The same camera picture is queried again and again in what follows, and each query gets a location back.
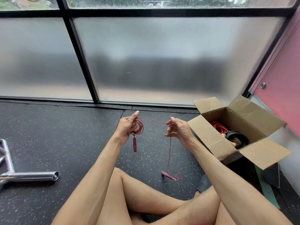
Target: hand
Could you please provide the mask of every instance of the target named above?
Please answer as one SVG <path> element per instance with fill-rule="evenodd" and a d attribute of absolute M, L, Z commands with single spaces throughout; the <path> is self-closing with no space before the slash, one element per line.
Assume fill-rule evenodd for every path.
<path fill-rule="evenodd" d="M 123 144 L 128 140 L 131 132 L 137 132 L 137 122 L 135 119 L 139 116 L 139 111 L 133 113 L 130 117 L 120 119 L 115 134 L 121 137 Z"/>
<path fill-rule="evenodd" d="M 166 123 L 168 126 L 167 137 L 176 137 L 180 140 L 184 147 L 190 151 L 189 143 L 195 136 L 193 135 L 188 123 L 178 118 L 171 117 L 171 120 Z"/>

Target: pink handle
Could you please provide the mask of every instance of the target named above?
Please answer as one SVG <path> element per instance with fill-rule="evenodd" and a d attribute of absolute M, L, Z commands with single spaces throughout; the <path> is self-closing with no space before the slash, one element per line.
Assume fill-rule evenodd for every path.
<path fill-rule="evenodd" d="M 162 174 L 163 176 L 165 176 L 165 177 L 171 179 L 171 180 L 174 179 L 173 177 L 171 177 L 171 176 L 170 176 L 169 174 L 167 174 L 166 172 L 163 172 L 163 171 L 162 171 L 161 174 Z"/>

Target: person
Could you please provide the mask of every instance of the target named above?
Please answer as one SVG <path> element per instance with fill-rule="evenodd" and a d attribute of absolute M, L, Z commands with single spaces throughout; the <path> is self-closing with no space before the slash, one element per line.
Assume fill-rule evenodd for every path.
<path fill-rule="evenodd" d="M 139 213 L 163 215 L 154 225 L 291 224 L 252 185 L 212 155 L 195 138 L 188 123 L 178 118 L 167 122 L 165 136 L 178 138 L 194 154 L 212 183 L 209 189 L 182 201 L 115 168 L 123 144 L 131 132 L 137 131 L 138 114 L 137 111 L 131 117 L 120 119 L 99 158 L 59 210 L 52 225 L 147 224 Z"/>

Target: forearm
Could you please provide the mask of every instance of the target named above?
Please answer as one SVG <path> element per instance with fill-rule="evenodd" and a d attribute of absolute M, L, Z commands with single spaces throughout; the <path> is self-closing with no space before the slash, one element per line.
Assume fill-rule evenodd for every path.
<path fill-rule="evenodd" d="M 252 185 L 224 166 L 196 138 L 190 141 L 189 147 L 236 224 L 291 224 Z"/>
<path fill-rule="evenodd" d="M 56 215 L 52 225 L 94 225 L 100 215 L 122 141 L 113 135 L 95 164 Z"/>

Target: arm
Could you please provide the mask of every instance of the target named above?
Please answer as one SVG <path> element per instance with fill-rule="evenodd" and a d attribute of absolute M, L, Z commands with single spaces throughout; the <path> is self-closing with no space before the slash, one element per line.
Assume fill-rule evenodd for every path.
<path fill-rule="evenodd" d="M 94 225 L 97 222 L 121 147 L 128 140 L 130 132 L 137 131 L 135 118 L 138 114 L 137 111 L 131 117 L 120 119 L 114 135 L 59 210 L 52 225 Z"/>
<path fill-rule="evenodd" d="M 194 154 L 236 224 L 292 225 L 259 191 L 212 155 L 195 138 L 187 122 L 171 118 L 167 125 L 165 136 L 177 137 Z"/>

